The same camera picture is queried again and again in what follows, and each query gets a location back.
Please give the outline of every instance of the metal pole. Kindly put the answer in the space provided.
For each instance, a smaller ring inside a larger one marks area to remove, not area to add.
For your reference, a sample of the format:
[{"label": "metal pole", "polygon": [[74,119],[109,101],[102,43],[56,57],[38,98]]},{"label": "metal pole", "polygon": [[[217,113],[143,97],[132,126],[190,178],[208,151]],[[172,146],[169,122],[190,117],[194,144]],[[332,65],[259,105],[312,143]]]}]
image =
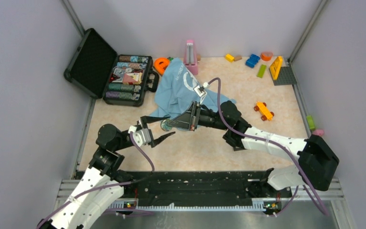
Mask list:
[{"label": "metal pole", "polygon": [[288,58],[289,64],[292,64],[294,62],[296,56],[298,55],[299,51],[301,50],[301,47],[303,46],[305,40],[309,36],[313,26],[315,26],[317,19],[322,14],[323,10],[325,9],[325,7],[328,5],[329,2],[330,2],[330,0],[321,0],[321,3],[319,4],[314,15],[312,16],[312,19],[308,23],[307,27],[304,30],[304,33],[300,37],[297,45],[295,46],[293,52],[291,53],[290,58]]},{"label": "metal pole", "polygon": [[71,3],[69,0],[60,0],[62,3],[62,6],[67,11],[69,17],[71,18],[72,23],[75,25],[76,29],[78,30],[81,37],[85,34],[85,29],[81,23],[81,21],[78,18],[78,15],[76,14],[75,10],[73,9]]}]

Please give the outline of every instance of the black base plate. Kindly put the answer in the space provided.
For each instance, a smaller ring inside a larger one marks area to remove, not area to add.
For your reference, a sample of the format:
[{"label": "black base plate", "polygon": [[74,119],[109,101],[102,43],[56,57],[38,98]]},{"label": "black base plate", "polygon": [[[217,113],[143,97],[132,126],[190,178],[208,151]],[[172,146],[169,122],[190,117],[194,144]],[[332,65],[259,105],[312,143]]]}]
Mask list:
[{"label": "black base plate", "polygon": [[[150,172],[127,172],[134,180]],[[265,171],[155,172],[149,179],[125,186],[122,198],[137,198],[139,206],[217,207],[251,206],[252,198],[275,198],[276,190],[266,188]],[[291,191],[279,191],[282,198]]]}]

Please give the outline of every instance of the orange ring toy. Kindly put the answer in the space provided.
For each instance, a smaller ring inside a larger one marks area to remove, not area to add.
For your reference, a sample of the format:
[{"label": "orange ring toy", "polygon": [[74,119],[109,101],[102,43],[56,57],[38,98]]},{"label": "orange ring toy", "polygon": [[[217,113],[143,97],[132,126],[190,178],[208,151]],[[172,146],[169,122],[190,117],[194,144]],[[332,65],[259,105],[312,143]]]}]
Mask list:
[{"label": "orange ring toy", "polygon": [[169,66],[170,61],[167,58],[161,57],[156,59],[153,66],[159,72],[159,74],[163,75],[165,73],[165,69]]},{"label": "orange ring toy", "polygon": [[271,60],[272,57],[273,57],[272,52],[262,52],[262,55],[260,55],[260,58],[262,58],[262,60],[264,61],[269,61]]}]

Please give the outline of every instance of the blue lego brick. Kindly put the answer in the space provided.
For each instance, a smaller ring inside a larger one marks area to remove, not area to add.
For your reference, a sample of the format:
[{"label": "blue lego brick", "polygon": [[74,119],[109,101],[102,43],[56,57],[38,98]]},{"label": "blue lego brick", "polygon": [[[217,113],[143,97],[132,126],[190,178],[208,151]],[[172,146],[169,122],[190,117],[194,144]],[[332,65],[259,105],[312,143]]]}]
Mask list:
[{"label": "blue lego brick", "polygon": [[260,60],[259,56],[252,54],[252,55],[250,55],[249,59],[247,59],[245,64],[246,64],[246,66],[254,68],[254,66],[259,62],[259,60]]},{"label": "blue lego brick", "polygon": [[259,56],[257,56],[257,55],[255,55],[255,54],[252,54],[252,55],[250,55],[249,59],[251,59],[251,60],[255,60],[255,61],[256,61],[256,63],[257,63],[257,62],[259,62],[260,57],[259,57]]},{"label": "blue lego brick", "polygon": [[256,63],[254,63],[251,59],[247,59],[245,64],[246,66],[249,66],[251,68],[254,68],[254,66],[256,65]]}]

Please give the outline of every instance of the gray wall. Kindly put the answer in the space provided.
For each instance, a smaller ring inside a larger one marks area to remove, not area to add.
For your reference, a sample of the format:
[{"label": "gray wall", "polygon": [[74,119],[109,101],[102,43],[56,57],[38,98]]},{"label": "gray wall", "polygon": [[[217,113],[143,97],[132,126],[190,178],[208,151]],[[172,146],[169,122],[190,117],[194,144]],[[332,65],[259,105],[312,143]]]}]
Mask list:
[{"label": "gray wall", "polygon": [[340,159],[336,175],[366,228],[366,1],[332,1],[295,60],[315,124]]},{"label": "gray wall", "polygon": [[320,0],[70,2],[118,53],[182,57],[187,39],[202,56],[289,56]]},{"label": "gray wall", "polygon": [[89,98],[62,73],[80,36],[59,0],[0,0],[0,229],[54,206]]}]

